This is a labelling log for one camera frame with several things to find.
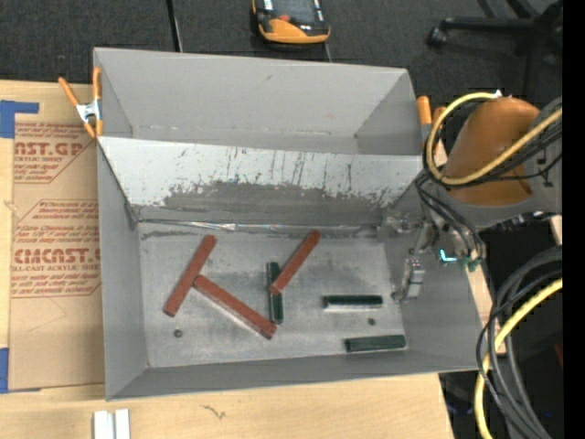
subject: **orange clip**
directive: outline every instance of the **orange clip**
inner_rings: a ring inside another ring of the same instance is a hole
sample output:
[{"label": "orange clip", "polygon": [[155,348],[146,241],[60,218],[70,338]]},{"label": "orange clip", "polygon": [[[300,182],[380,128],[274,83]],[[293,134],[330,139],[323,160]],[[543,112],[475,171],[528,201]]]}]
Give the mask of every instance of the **orange clip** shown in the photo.
[{"label": "orange clip", "polygon": [[[93,69],[92,85],[93,85],[93,101],[87,104],[81,104],[77,96],[63,77],[58,78],[58,84],[65,91],[69,102],[73,104],[80,114],[83,126],[91,138],[95,138],[96,134],[103,133],[103,120],[101,119],[101,69],[95,67]],[[90,116],[95,117],[95,131],[90,124]]]}]

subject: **cardboard box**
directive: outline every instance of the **cardboard box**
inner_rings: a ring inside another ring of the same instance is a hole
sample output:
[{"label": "cardboard box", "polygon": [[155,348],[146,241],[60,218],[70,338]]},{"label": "cardboard box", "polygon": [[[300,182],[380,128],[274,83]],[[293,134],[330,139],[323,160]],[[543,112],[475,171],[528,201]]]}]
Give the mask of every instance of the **cardboard box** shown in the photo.
[{"label": "cardboard box", "polygon": [[[89,86],[72,88],[90,99]],[[3,170],[14,178],[2,204],[14,219],[8,388],[103,382],[96,143],[56,82],[0,81],[0,100],[38,103],[16,114],[14,166]]]}]

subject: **chair wheel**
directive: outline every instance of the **chair wheel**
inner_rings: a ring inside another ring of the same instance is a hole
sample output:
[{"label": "chair wheel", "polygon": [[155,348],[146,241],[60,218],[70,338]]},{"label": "chair wheel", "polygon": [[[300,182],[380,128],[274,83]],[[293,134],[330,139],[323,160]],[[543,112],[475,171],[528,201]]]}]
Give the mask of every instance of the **chair wheel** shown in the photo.
[{"label": "chair wheel", "polygon": [[441,47],[447,40],[447,31],[440,27],[434,27],[427,36],[427,45],[432,48]]}]

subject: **yellow cable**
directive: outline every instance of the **yellow cable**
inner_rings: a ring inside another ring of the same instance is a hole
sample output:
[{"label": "yellow cable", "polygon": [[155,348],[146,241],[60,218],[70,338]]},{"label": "yellow cable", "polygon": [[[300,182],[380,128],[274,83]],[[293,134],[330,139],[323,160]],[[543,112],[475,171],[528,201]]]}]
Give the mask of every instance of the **yellow cable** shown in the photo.
[{"label": "yellow cable", "polygon": [[[563,287],[563,279],[559,278],[554,283],[549,284],[547,287],[540,290],[534,296],[532,296],[526,303],[524,303],[521,307],[519,307],[508,320],[505,321],[504,326],[500,329],[498,334],[495,337],[495,349],[500,348],[500,345],[504,342],[505,338],[509,335],[513,328],[515,328],[518,323],[534,308],[542,303],[545,299],[547,299],[550,295],[556,293],[556,291],[560,290]],[[485,354],[483,360],[483,367],[484,372],[490,369],[490,355],[489,352]],[[489,428],[487,427],[487,423],[485,421],[485,412],[484,412],[484,386],[485,380],[482,374],[477,375],[477,382],[475,383],[475,395],[474,395],[474,410],[475,410],[475,420],[477,421],[477,426],[479,428],[479,432],[481,433],[483,439],[494,439],[493,436],[489,432]]]},{"label": "yellow cable", "polygon": [[472,101],[472,100],[478,100],[478,99],[495,99],[499,96],[500,96],[499,92],[496,92],[496,93],[473,92],[471,94],[465,94],[461,98],[456,99],[451,104],[449,104],[441,112],[439,117],[437,117],[437,119],[435,120],[435,122],[432,125],[431,132],[429,133],[429,137],[427,139],[427,145],[426,145],[427,164],[429,165],[429,169],[431,170],[431,172],[433,173],[433,175],[435,177],[437,177],[437,175],[439,175],[438,178],[440,178],[441,172],[439,171],[439,169],[437,169],[437,166],[434,163],[432,150],[433,150],[433,145],[435,143],[435,138],[437,136],[437,133],[441,130],[442,122],[445,120],[445,117],[447,117],[447,115],[449,115],[452,111],[454,111],[457,107],[459,107],[461,104],[463,104],[465,102]]},{"label": "yellow cable", "polygon": [[554,111],[551,115],[549,115],[546,119],[540,122],[535,128],[533,128],[530,132],[525,134],[522,138],[516,141],[513,145],[508,147],[501,155],[499,155],[496,159],[494,159],[491,163],[485,165],[484,167],[478,169],[474,173],[465,176],[465,177],[447,177],[444,176],[439,168],[436,166],[432,154],[432,145],[434,144],[435,138],[439,130],[441,130],[441,124],[445,117],[453,111],[456,107],[461,105],[464,102],[468,102],[473,99],[494,99],[499,97],[499,93],[490,94],[486,92],[477,92],[473,94],[467,94],[462,96],[452,104],[450,104],[447,109],[445,109],[439,118],[435,121],[434,125],[432,126],[431,133],[429,134],[429,139],[427,140],[427,148],[426,148],[426,156],[427,156],[427,165],[429,166],[429,170],[431,173],[440,180],[445,186],[463,186],[465,184],[469,184],[470,182],[478,179],[479,177],[485,176],[487,173],[492,171],[497,166],[500,166],[506,159],[510,156],[514,155],[518,152],[524,145],[526,145],[530,140],[532,140],[537,135],[541,134],[545,129],[547,129],[552,123],[554,123],[561,115],[562,115],[562,107]]}]

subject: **cable bundle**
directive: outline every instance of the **cable bundle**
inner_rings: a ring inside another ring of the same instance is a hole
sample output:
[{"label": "cable bundle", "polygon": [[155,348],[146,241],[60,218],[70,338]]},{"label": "cable bundle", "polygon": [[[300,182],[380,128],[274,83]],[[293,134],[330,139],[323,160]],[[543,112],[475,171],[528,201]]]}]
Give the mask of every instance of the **cable bundle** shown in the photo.
[{"label": "cable bundle", "polygon": [[443,167],[436,165],[434,161],[434,150],[440,141],[440,131],[446,117],[454,109],[469,101],[481,99],[495,99],[500,97],[500,93],[476,92],[462,96],[452,102],[433,122],[433,126],[427,138],[424,151],[423,163],[425,170],[429,173],[430,178],[444,187],[469,187],[483,182],[496,180],[518,180],[536,176],[544,176],[562,157],[562,153],[550,161],[545,167],[532,176],[507,176],[503,175],[524,164],[529,158],[542,152],[562,136],[562,101],[558,105],[548,106],[552,110],[547,117],[538,123],[526,135],[517,140],[513,145],[507,148],[501,155],[492,162],[475,171],[466,177],[447,177],[442,173]]},{"label": "cable bundle", "polygon": [[[551,269],[551,264],[555,262],[558,264],[557,268]],[[530,293],[542,286],[544,286],[543,289],[515,309]],[[476,347],[479,374],[475,384],[474,408],[477,424],[483,438],[492,438],[484,417],[484,386],[488,387],[495,404],[508,423],[514,425],[524,437],[550,438],[530,405],[516,362],[514,344],[509,334],[527,314],[560,289],[562,289],[562,246],[556,246],[539,253],[517,269],[498,290],[488,322],[482,330]],[[496,334],[497,320],[500,321],[502,329]],[[487,352],[483,355],[485,336],[487,336]],[[499,365],[497,350],[503,342],[505,342],[507,360],[514,380],[514,390],[519,400],[516,399],[511,386],[502,375]],[[494,381],[491,381],[487,375],[490,367]]]}]

